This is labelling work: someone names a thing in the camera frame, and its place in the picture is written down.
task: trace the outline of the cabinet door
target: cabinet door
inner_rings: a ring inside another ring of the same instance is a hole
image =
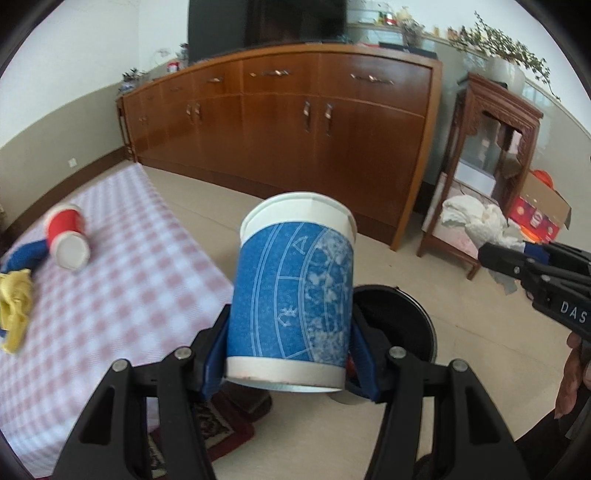
[[[135,155],[145,156],[148,150],[148,135],[145,129],[144,110],[139,95],[126,96],[123,99],[125,122],[129,130],[129,139]]]
[[[263,93],[243,101],[248,178],[287,191],[309,189],[317,98]]]
[[[139,95],[144,109],[144,125],[148,136],[148,149],[144,156],[167,161],[169,160],[168,138],[160,85],[149,87]]]
[[[193,115],[209,170],[244,177],[246,170],[239,95],[198,99]]]
[[[199,150],[194,100],[188,98],[166,105],[164,121],[168,136],[167,161],[204,168]]]
[[[320,99],[316,190],[396,225],[423,135],[422,116],[355,100]]]

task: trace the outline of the wooden sideboard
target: wooden sideboard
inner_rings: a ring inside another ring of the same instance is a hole
[[[396,250],[423,179],[437,60],[310,44],[204,61],[118,101],[135,159],[258,197],[311,190]]]

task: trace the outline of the blue paper cup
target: blue paper cup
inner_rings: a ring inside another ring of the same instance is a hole
[[[357,226],[341,203],[295,192],[242,222],[228,330],[228,380],[331,392],[345,387]]]

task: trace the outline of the screw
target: screw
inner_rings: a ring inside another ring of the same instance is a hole
[[[401,346],[393,346],[388,353],[392,358],[401,359],[406,356],[406,350]]]
[[[179,360],[185,360],[191,356],[191,349],[188,346],[182,346],[174,351],[174,356]]]
[[[452,367],[456,372],[465,372],[468,370],[468,364],[461,358],[452,362]]]
[[[115,360],[113,362],[112,368],[116,372],[121,372],[121,371],[123,371],[123,370],[125,370],[127,368],[128,363],[129,362],[127,360],[124,360],[124,359]]]

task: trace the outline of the pink checkered blanket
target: pink checkered blanket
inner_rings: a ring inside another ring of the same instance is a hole
[[[187,233],[139,164],[71,200],[92,256],[72,273],[48,258],[16,355],[0,351],[0,431],[24,466],[51,475],[78,415],[111,363],[161,360],[216,320],[232,285]],[[39,221],[11,250],[44,237]],[[148,424],[158,422],[148,403]]]

